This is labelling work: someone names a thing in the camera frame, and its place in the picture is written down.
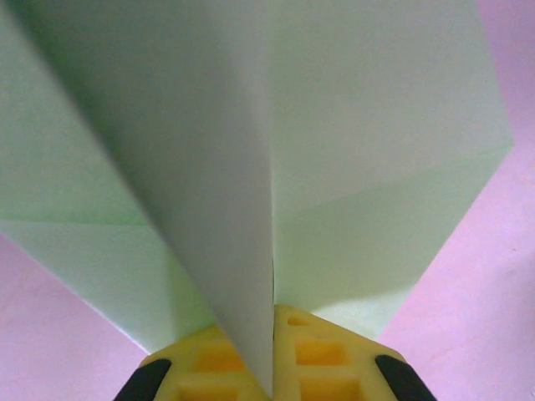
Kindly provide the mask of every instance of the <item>black rubber part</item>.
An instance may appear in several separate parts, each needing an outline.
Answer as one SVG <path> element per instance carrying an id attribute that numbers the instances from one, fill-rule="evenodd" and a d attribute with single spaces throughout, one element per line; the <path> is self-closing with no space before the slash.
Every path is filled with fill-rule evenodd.
<path id="1" fill-rule="evenodd" d="M 169 359 L 157 359 L 136 369 L 114 401 L 153 401 L 170 367 Z"/>
<path id="2" fill-rule="evenodd" d="M 375 358 L 375 363 L 398 401 L 436 401 L 408 363 L 390 355 L 379 355 Z"/>

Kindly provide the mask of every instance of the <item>pink surface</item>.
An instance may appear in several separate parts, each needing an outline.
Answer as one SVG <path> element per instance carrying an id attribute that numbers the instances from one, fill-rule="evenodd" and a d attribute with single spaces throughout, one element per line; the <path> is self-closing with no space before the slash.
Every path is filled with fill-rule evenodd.
<path id="1" fill-rule="evenodd" d="M 517 146 L 382 337 L 441 401 L 535 399 L 535 1 L 479 0 Z M 144 357 L 0 237 L 0 398 L 110 400 Z"/>

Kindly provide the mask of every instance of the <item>pink background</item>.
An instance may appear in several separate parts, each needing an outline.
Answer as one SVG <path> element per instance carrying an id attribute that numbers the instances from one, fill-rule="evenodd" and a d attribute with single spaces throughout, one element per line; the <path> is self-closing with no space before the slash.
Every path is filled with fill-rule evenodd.
<path id="1" fill-rule="evenodd" d="M 479 0 L 516 147 L 381 341 L 440 401 L 535 400 L 535 0 Z M 144 357 L 0 236 L 0 398 L 111 400 Z"/>

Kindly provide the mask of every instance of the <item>yellow plastic object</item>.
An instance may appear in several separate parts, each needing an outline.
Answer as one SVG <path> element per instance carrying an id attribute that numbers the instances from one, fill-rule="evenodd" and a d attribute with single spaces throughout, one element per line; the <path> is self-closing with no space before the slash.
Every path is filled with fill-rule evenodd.
<path id="1" fill-rule="evenodd" d="M 375 363 L 396 351 L 294 307 L 276 306 L 276 401 L 396 401 Z M 267 400 L 219 327 L 202 330 L 150 355 L 172 365 L 155 401 Z"/>

